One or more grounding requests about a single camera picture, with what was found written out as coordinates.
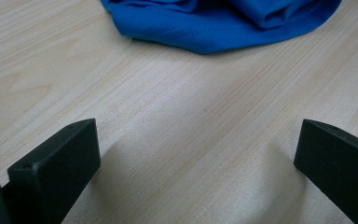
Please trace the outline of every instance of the wooden table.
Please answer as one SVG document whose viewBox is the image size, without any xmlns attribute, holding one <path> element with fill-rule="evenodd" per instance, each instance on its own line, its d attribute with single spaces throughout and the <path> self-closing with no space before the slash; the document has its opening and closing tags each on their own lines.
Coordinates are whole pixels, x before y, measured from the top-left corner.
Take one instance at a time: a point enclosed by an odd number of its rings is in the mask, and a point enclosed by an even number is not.
<svg viewBox="0 0 358 224">
<path fill-rule="evenodd" d="M 88 118 L 102 167 L 63 223 L 351 223 L 293 159 L 302 119 L 358 136 L 358 1 L 212 55 L 120 36 L 97 0 L 0 1 L 0 184 Z"/>
</svg>

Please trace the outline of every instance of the table surface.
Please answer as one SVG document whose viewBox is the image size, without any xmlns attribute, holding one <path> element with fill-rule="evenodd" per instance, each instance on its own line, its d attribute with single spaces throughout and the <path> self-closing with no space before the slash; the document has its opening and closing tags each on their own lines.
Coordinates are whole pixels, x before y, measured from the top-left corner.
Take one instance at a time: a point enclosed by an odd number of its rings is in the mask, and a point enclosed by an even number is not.
<svg viewBox="0 0 358 224">
<path fill-rule="evenodd" d="M 89 118 L 102 167 L 63 223 L 351 223 L 293 159 L 303 119 L 358 136 L 358 1 L 212 55 L 121 36 L 97 0 L 0 1 L 0 184 Z"/>
</svg>

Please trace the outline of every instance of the blue cloth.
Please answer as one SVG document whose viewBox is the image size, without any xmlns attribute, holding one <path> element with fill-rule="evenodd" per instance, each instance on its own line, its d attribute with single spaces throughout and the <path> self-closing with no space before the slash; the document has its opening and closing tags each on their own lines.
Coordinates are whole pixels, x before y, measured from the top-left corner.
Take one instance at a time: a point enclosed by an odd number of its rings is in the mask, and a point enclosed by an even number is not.
<svg viewBox="0 0 358 224">
<path fill-rule="evenodd" d="M 212 53 L 303 35 L 341 0 L 102 0 L 122 35 Z"/>
</svg>

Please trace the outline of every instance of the wood grain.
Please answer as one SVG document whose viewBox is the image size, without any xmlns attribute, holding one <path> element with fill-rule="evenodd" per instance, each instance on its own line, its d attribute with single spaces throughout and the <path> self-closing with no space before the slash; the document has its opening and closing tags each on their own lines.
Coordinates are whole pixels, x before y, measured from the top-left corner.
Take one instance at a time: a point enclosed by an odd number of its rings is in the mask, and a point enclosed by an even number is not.
<svg viewBox="0 0 358 224">
<path fill-rule="evenodd" d="M 0 1 L 0 184 L 96 118 L 102 167 L 64 223 L 351 223 L 293 165 L 302 119 L 358 136 L 358 1 L 213 55 L 120 36 L 99 1 Z"/>
</svg>

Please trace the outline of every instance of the fabric fold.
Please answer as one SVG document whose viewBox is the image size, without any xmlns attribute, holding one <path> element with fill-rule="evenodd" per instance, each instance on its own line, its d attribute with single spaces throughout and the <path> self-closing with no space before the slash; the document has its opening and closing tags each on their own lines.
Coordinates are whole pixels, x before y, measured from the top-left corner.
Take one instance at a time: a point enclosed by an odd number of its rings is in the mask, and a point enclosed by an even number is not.
<svg viewBox="0 0 358 224">
<path fill-rule="evenodd" d="M 326 22 L 340 0 L 102 0 L 122 35 L 197 53 L 303 35 Z"/>
</svg>

